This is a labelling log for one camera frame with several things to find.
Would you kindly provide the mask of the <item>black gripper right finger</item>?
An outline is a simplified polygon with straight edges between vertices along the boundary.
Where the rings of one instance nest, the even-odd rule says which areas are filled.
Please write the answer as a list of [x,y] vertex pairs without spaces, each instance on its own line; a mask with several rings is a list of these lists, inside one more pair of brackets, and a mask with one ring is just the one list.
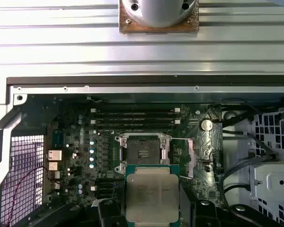
[[179,211],[188,227],[280,227],[281,224],[255,209],[235,204],[223,210],[208,200],[200,200],[193,190],[179,187]]

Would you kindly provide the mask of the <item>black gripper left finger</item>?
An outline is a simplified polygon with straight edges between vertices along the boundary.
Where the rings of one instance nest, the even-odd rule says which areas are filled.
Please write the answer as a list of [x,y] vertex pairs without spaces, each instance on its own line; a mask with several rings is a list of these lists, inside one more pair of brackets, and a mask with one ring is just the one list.
[[39,227],[126,227],[127,221],[115,200],[97,205],[64,205],[37,221]]

